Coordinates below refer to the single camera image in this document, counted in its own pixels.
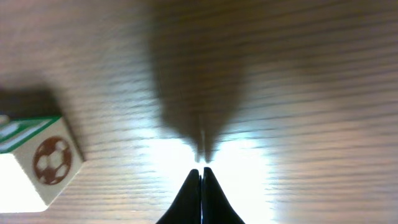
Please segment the yellow picture block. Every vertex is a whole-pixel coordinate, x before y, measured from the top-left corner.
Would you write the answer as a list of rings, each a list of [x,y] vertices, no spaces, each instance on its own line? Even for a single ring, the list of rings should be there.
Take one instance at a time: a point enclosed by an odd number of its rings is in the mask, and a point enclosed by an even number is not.
[[[43,212],[83,165],[61,116],[1,123],[1,213]]]

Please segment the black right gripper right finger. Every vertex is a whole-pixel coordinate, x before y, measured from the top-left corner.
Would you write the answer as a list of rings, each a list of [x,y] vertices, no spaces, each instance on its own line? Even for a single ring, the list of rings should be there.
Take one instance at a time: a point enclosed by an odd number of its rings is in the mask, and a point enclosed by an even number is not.
[[[204,168],[201,185],[202,224],[244,224],[224,194],[213,171]]]

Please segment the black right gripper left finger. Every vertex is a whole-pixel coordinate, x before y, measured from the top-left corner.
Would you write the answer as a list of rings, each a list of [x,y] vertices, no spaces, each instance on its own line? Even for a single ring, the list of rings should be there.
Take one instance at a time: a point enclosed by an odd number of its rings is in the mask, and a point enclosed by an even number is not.
[[[201,175],[192,169],[168,210],[156,224],[201,223]]]

